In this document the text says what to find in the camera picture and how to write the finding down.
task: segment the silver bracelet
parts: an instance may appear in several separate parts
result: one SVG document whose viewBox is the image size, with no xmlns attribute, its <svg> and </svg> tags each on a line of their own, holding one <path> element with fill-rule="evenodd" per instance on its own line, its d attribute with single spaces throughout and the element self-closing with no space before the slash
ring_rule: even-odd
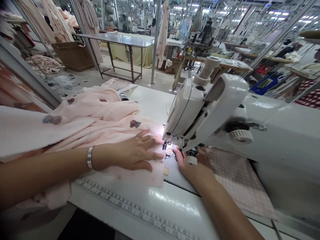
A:
<svg viewBox="0 0 320 240">
<path fill-rule="evenodd" d="M 88 163 L 88 167 L 90 171 L 94 171 L 93 167 L 92 167 L 92 162 L 91 162 L 91 153 L 92 153 L 92 149 L 94 146 L 90 147 L 88 150 L 88 155 L 87 155 L 87 163 Z"/>
</svg>

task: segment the checkered fabric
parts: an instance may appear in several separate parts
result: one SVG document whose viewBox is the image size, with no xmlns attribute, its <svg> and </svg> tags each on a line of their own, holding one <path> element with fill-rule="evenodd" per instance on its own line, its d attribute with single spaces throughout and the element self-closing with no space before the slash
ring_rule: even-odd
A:
<svg viewBox="0 0 320 240">
<path fill-rule="evenodd" d="M 266 191 L 246 158 L 218 148 L 208 148 L 206 152 L 216 179 L 240 209 L 279 220 Z"/>
<path fill-rule="evenodd" d="M 299 91 L 304 91 L 311 87 L 316 81 L 315 80 L 305 80 L 299 87 Z M 310 92 L 304 97 L 299 98 L 294 103 L 300 104 L 307 107 L 312 107 L 320 109 L 320 88 Z"/>
</svg>

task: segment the measuring tape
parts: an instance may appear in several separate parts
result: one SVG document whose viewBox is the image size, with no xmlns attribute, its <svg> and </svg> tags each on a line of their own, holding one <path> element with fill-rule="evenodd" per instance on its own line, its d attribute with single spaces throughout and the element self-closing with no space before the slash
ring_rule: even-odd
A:
<svg viewBox="0 0 320 240">
<path fill-rule="evenodd" d="M 172 240 L 204 240 L 203 237 L 180 226 L 175 221 L 160 216 L 150 209 L 118 194 L 116 191 L 98 184 L 90 177 L 77 178 L 72 182 L 72 185 L 105 203 L 110 208 L 161 234 L 164 238 Z"/>
</svg>

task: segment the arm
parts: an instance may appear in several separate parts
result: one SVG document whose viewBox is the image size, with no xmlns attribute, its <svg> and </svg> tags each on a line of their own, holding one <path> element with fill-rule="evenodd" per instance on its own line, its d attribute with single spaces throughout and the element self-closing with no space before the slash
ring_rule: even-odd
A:
<svg viewBox="0 0 320 240">
<path fill-rule="evenodd" d="M 176 154 L 180 171 L 203 198 L 221 239 L 264 240 L 224 187 L 217 181 L 213 171 L 201 163 L 201 158 L 204 157 L 203 153 L 197 157 L 197 166 L 193 166 L 185 163 L 184 156 L 178 149 L 173 151 Z"/>
<path fill-rule="evenodd" d="M 152 172 L 152 166 L 143 160 L 162 159 L 162 154 L 147 150 L 163 144 L 163 141 L 150 135 L 143 137 L 146 133 L 142 131 L 120 143 L 95 146 L 91 154 L 93 168 L 101 170 L 116 165 L 129 170 L 147 169 Z M 10 208 L 61 181 L 88 172 L 88 149 L 70 149 L 1 164 L 0 209 Z"/>
</svg>

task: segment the sewing machine knob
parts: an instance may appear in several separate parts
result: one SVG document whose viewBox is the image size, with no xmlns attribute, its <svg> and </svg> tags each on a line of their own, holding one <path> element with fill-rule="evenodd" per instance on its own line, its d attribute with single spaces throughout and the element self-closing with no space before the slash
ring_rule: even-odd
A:
<svg viewBox="0 0 320 240">
<path fill-rule="evenodd" d="M 237 144 L 250 144 L 253 142 L 253 136 L 249 130 L 237 129 L 231 131 L 229 136 Z"/>
<path fill-rule="evenodd" d="M 187 163 L 189 163 L 190 165 L 197 165 L 197 158 L 196 157 L 192 157 L 192 156 L 187 156 Z"/>
</svg>

